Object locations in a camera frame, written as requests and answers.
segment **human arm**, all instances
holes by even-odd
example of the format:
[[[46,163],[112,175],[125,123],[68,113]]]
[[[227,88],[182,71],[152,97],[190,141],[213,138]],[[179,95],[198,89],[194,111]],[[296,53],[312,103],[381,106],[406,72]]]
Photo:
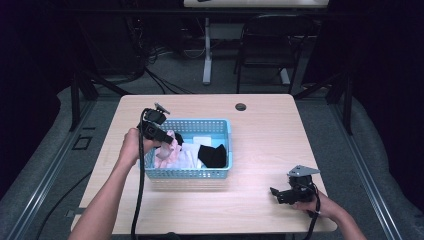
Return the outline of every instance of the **human arm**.
[[[136,128],[125,134],[118,161],[109,178],[85,209],[68,239],[110,239],[125,180],[139,158],[139,136]],[[160,143],[143,139],[145,153],[158,145]]]
[[[321,203],[320,216],[326,217],[334,221],[344,239],[346,240],[359,240],[366,239],[361,229],[355,222],[355,219],[340,205],[325,196],[321,191],[318,191],[319,199]],[[293,204],[293,208],[298,210],[309,210],[315,212],[316,197],[312,202],[297,202]]]

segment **black cable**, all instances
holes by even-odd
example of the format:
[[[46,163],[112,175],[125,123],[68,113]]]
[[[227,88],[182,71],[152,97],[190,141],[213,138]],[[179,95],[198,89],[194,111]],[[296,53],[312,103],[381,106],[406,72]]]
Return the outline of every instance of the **black cable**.
[[[179,86],[177,86],[177,85],[175,85],[175,84],[173,84],[173,83],[170,83],[170,82],[168,82],[167,80],[165,80],[165,79],[163,79],[163,78],[160,78],[159,76],[157,76],[155,73],[153,73],[152,71],[150,71],[147,67],[145,68],[145,71],[147,72],[147,74],[149,74],[149,76],[154,80],[154,81],[156,81],[156,83],[162,88],[162,92],[165,94],[165,90],[164,90],[164,88],[160,85],[160,83],[162,83],[163,84],[163,86],[165,87],[165,88],[167,88],[169,91],[171,91],[172,93],[174,93],[174,94],[179,94],[177,91],[175,91],[175,90],[173,90],[173,89],[171,89],[167,84],[169,84],[170,86],[172,86],[172,87],[174,87],[174,88],[176,88],[176,89],[178,89],[179,91],[181,91],[183,94],[194,94],[193,92],[191,92],[191,91],[189,91],[189,90],[187,90],[187,89],[184,89],[184,88],[182,88],[182,87],[179,87]]]
[[[133,217],[133,222],[131,224],[131,239],[136,240],[137,237],[135,235],[135,228],[137,226],[137,220],[138,220],[138,215],[140,214],[140,205],[141,205],[141,200],[143,198],[143,190],[144,190],[144,173],[145,173],[145,169],[144,169],[144,145],[143,145],[143,128],[142,128],[142,122],[143,122],[143,116],[144,113],[146,112],[146,109],[143,110],[143,112],[141,113],[141,117],[140,117],[140,124],[138,126],[138,130],[140,132],[140,137],[139,137],[139,141],[138,141],[138,151],[140,154],[140,185],[138,187],[138,196],[137,196],[137,204],[135,207],[135,212],[134,212],[134,217]]]
[[[91,170],[89,173],[87,173],[83,178],[81,178],[76,184],[74,184],[74,186],[72,186],[66,193],[65,195],[63,195],[59,201],[57,201],[57,203],[53,206],[53,208],[50,210],[50,212],[47,214],[47,216],[44,218],[43,223],[41,224],[40,229],[38,230],[37,236],[35,239],[39,239],[41,233],[43,232],[43,228],[47,223],[47,220],[49,219],[50,215],[52,215],[52,213],[54,212],[54,210],[57,208],[57,206],[59,206],[59,204],[63,201],[63,199],[65,199],[65,197],[67,197],[69,195],[69,193],[72,192],[72,190],[74,190],[82,181],[84,181],[84,179],[86,179],[88,176],[91,175],[91,173],[93,172],[93,170]]]
[[[312,233],[314,231],[315,222],[318,219],[319,211],[321,209],[321,200],[319,199],[318,188],[317,188],[317,186],[315,184],[314,184],[314,186],[315,186],[315,191],[313,189],[309,188],[309,187],[308,187],[308,189],[314,192],[315,197],[317,198],[317,204],[315,206],[315,212],[314,212],[314,215],[312,217],[311,224],[309,225],[308,234],[306,235],[306,237],[304,238],[304,240],[308,240],[308,239],[311,238]]]

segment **blue plastic basket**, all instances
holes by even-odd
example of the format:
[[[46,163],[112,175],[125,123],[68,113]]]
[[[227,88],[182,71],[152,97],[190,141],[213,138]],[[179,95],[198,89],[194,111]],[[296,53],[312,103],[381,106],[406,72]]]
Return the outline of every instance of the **blue plastic basket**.
[[[174,130],[181,134],[185,143],[193,143],[193,137],[208,136],[212,147],[223,144],[227,150],[227,164],[224,168],[155,168],[154,151],[144,158],[146,174],[151,179],[169,178],[226,178],[233,164],[231,127],[226,119],[167,119],[162,125],[164,131]]]

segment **pink cloth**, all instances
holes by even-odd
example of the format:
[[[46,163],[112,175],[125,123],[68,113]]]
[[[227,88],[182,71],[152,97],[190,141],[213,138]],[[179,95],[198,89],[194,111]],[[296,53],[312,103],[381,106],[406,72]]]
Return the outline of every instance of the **pink cloth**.
[[[155,168],[166,168],[168,164],[175,163],[181,151],[181,146],[175,139],[174,131],[168,130],[166,134],[173,137],[174,140],[171,144],[162,142],[161,147],[155,150]]]

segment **wooden table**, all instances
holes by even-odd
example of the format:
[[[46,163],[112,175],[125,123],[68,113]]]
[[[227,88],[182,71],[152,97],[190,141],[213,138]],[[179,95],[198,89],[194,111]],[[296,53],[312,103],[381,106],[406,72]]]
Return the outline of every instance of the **wooden table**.
[[[185,7],[219,8],[326,8],[329,0],[184,0]]]
[[[184,0],[186,8],[260,8],[260,9],[325,9],[329,0]],[[240,36],[243,25],[231,27],[230,30]],[[211,25],[209,18],[205,19],[205,66],[203,68],[203,84],[211,83],[212,54],[211,54]]]
[[[159,102],[172,118],[226,118],[231,123],[233,167],[225,180],[151,181],[146,176],[138,234],[229,234],[307,232],[307,214],[278,204],[269,188],[290,189],[287,172],[296,165],[317,168],[292,96],[143,95],[121,99],[80,203],[85,208],[106,181],[124,134],[145,107]],[[235,105],[244,103],[245,111]],[[114,234],[129,234],[138,193],[139,169],[125,184]],[[313,175],[326,193],[320,174]],[[336,224],[318,219],[315,231]]]

